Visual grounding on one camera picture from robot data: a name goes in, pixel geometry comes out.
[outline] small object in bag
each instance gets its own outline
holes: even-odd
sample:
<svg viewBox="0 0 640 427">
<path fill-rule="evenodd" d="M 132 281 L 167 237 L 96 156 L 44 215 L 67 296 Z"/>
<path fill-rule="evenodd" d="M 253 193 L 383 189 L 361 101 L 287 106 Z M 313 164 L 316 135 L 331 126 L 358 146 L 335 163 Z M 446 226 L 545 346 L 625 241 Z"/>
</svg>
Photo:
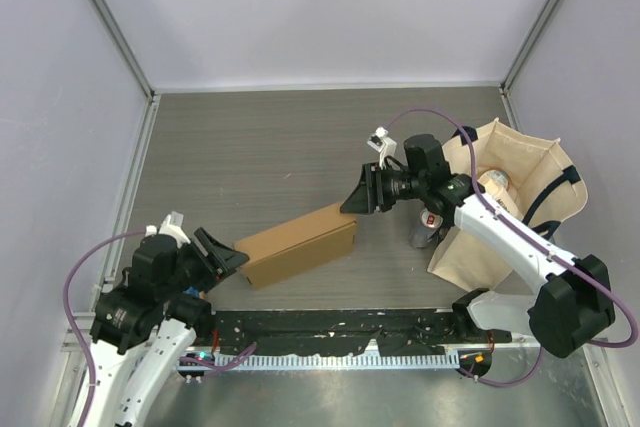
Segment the small object in bag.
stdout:
<svg viewBox="0 0 640 427">
<path fill-rule="evenodd" d="M 441 225 L 442 217 L 424 209 L 420 212 L 418 222 L 411 232 L 409 245 L 414 249 L 424 249 L 429 245 L 429 241 L 435 236 Z"/>
<path fill-rule="evenodd" d="M 478 179 L 486 192 L 498 202 L 503 209 L 517 219 L 522 219 L 522 213 L 509 195 L 509 176 L 502 170 L 487 170 Z"/>
</svg>

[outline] canvas tote bag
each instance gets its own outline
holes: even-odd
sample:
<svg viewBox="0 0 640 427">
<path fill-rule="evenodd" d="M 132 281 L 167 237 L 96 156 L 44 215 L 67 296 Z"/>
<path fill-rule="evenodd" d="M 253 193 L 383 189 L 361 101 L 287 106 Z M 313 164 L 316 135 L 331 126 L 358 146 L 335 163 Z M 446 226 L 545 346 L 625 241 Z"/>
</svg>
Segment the canvas tote bag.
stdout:
<svg viewBox="0 0 640 427">
<path fill-rule="evenodd" d="M 521 134 L 498 119 L 478 129 L 465 127 L 476 153 L 478 178 L 488 170 L 509 176 L 508 193 L 520 221 L 549 239 L 558 226 L 582 210 L 587 188 L 560 139 Z M 453 173 L 470 174 L 469 147 L 459 133 L 443 145 Z M 427 269 L 466 291 L 494 289 L 511 272 L 501 257 L 471 234 L 452 227 Z"/>
</svg>

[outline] brown cardboard box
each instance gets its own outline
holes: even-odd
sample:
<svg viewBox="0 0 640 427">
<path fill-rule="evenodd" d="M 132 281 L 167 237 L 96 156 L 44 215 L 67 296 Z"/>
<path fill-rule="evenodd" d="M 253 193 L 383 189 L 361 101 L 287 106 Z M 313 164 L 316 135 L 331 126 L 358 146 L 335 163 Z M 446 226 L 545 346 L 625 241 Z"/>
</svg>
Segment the brown cardboard box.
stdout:
<svg viewBox="0 0 640 427">
<path fill-rule="evenodd" d="M 353 250 L 356 219 L 333 204 L 233 244 L 251 260 L 241 272 L 255 289 L 326 264 Z"/>
</svg>

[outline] metal floor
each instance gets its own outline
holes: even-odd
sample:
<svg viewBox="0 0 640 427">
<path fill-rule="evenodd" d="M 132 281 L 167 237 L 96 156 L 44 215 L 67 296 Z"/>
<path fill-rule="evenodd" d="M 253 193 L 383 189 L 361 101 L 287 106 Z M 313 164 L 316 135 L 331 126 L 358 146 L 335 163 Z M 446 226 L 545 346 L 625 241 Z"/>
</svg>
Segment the metal floor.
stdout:
<svg viewBox="0 0 640 427">
<path fill-rule="evenodd" d="M 536 349 L 497 350 L 490 377 L 526 373 Z M 186 384 L 173 374 L 145 427 L 578 427 L 606 425 L 582 353 L 547 355 L 514 388 L 455 371 L 233 373 Z"/>
<path fill-rule="evenodd" d="M 239 92 L 163 95 L 131 217 L 131 228 L 171 210 L 185 230 L 203 226 L 233 243 L 334 202 L 376 159 L 366 139 L 410 106 L 433 106 L 479 126 L 506 113 L 494 87 Z M 391 134 L 440 141 L 454 129 L 416 113 Z M 419 203 L 359 217 L 356 248 L 344 259 L 261 291 L 236 275 L 209 294 L 217 309 L 447 307 L 463 291 L 426 273 L 430 251 L 408 245 Z M 137 241 L 125 245 L 130 259 Z M 526 292 L 513 276 L 503 292 Z"/>
</svg>

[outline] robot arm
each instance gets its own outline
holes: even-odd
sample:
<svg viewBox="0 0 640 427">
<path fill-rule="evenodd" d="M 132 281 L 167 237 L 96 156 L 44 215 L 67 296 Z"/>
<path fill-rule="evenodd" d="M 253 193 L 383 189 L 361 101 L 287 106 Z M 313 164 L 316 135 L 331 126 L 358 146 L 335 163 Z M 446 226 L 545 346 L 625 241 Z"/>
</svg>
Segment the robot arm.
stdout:
<svg viewBox="0 0 640 427">
<path fill-rule="evenodd" d="M 148 228 L 122 283 L 98 300 L 90 331 L 97 379 L 86 427 L 143 425 L 178 358 L 214 323 L 211 304 L 183 292 L 190 287 L 208 292 L 249 260 L 200 228 L 194 236 L 203 252 L 181 224 L 182 215 L 174 212 L 159 229 Z M 69 427 L 80 421 L 88 382 L 85 376 Z"/>
<path fill-rule="evenodd" d="M 594 256 L 578 259 L 552 246 L 484 194 L 483 200 L 497 213 L 490 212 L 474 192 L 471 178 L 451 173 L 442 146 L 432 135 L 410 137 L 404 149 L 407 166 L 393 159 L 400 170 L 383 168 L 377 162 L 364 164 L 359 184 L 341 211 L 385 212 L 397 200 L 420 199 L 430 212 L 443 217 L 445 225 L 459 227 L 501 255 L 524 279 L 532 295 L 500 295 L 486 289 L 467 294 L 463 297 L 467 314 L 477 327 L 533 335 L 551 354 L 564 358 L 613 323 L 612 302 L 552 257 L 577 267 L 609 289 L 604 263 Z M 546 245 L 553 252 L 547 257 L 532 244 Z"/>
</svg>

